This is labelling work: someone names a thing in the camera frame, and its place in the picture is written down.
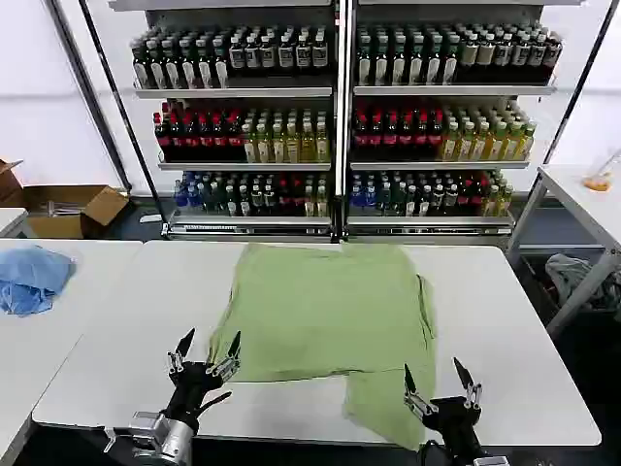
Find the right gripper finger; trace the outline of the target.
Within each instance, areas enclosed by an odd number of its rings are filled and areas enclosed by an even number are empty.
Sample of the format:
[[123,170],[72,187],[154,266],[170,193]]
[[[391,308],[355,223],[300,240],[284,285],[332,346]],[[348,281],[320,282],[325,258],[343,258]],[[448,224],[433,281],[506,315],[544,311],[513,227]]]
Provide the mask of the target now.
[[470,371],[460,362],[457,357],[453,358],[453,363],[460,379],[461,385],[466,390],[465,407],[467,409],[479,409],[482,394],[482,384],[476,383]]
[[404,393],[404,403],[409,408],[409,410],[415,414],[417,417],[425,417],[430,416],[431,414],[436,413],[439,409],[433,405],[430,401],[424,399],[421,393],[418,391],[416,384],[414,382],[411,371],[407,365],[404,364],[404,384],[405,384],[405,393]]

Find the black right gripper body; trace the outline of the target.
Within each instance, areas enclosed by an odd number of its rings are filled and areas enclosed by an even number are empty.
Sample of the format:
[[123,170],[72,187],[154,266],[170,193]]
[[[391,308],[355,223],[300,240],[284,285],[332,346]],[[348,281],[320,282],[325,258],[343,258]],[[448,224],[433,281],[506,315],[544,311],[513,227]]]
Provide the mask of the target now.
[[449,459],[479,459],[486,456],[474,431],[480,416],[480,406],[464,396],[436,398],[428,403],[422,423],[441,434]]

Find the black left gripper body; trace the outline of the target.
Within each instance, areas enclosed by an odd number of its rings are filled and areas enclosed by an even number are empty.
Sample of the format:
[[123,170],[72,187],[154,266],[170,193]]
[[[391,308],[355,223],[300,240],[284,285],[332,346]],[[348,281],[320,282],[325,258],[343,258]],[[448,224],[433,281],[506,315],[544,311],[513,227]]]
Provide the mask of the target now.
[[175,390],[163,409],[163,415],[169,420],[183,422],[190,428],[199,427],[199,417],[211,406],[226,400],[225,392],[204,403],[205,396],[213,390],[222,388],[224,381],[206,374],[207,364],[185,361],[184,370],[177,376],[169,376]]

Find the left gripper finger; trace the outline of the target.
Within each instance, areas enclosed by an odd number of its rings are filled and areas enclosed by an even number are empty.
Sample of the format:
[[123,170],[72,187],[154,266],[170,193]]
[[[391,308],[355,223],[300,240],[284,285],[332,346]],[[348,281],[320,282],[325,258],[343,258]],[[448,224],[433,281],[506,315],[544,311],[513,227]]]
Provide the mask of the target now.
[[226,355],[216,359],[215,350],[211,349],[207,359],[206,374],[213,378],[231,379],[241,367],[241,332],[238,331],[230,344]]
[[188,333],[179,340],[175,350],[167,353],[170,377],[177,376],[184,370],[183,364],[185,363],[185,358],[192,345],[194,335],[195,329],[191,328]]

